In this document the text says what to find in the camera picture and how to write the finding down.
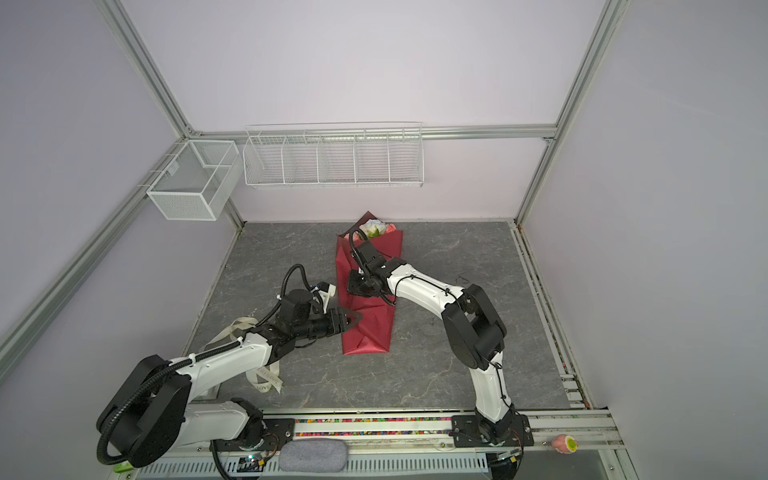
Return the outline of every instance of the white wall panel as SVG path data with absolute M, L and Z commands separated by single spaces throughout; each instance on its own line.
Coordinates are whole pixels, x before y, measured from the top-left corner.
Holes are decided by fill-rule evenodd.
M 93 2 L 0 5 L 0 335 L 175 139 Z
M 422 187 L 254 190 L 233 200 L 246 221 L 513 218 L 545 143 L 541 138 L 424 142 Z
M 554 123 L 603 0 L 124 0 L 192 125 Z
M 524 225 L 640 478 L 765 478 L 768 3 L 633 0 Z
M 0 386 L 1 477 L 107 478 L 96 419 L 141 359 L 182 353 L 233 233 L 144 208 Z

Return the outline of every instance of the divided wire basket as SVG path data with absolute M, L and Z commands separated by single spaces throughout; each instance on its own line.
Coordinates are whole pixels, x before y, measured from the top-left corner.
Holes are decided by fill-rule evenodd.
M 254 188 L 424 183 L 420 124 L 301 131 L 247 127 L 246 131 L 243 167 L 246 184 Z
M 242 174 L 235 142 L 188 140 L 147 195 L 168 220 L 216 220 Z

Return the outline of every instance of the table surface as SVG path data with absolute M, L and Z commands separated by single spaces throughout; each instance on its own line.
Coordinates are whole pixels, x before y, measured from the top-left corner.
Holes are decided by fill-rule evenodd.
M 336 235 L 345 223 L 248 223 L 237 240 L 190 351 L 203 348 L 238 316 L 263 317 L 287 269 L 302 263 L 311 284 L 336 284 Z M 446 283 L 481 286 L 507 326 L 504 374 L 519 409 L 566 409 L 568 398 L 504 222 L 398 223 L 402 258 Z M 289 290 L 300 288 L 300 275 Z M 468 369 L 450 350 L 442 321 L 408 300 L 397 303 L 389 353 L 343 355 L 341 337 L 319 339 L 280 360 L 283 391 L 258 392 L 245 375 L 221 385 L 219 400 L 259 408 L 473 409 Z

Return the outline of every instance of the mesh basket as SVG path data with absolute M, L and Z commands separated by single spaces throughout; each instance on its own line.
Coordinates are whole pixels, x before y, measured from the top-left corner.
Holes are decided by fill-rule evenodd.
M 242 174 L 233 141 L 189 140 L 147 195 L 168 220 L 216 220 Z
M 424 183 L 420 128 L 250 135 L 245 182 L 255 188 Z

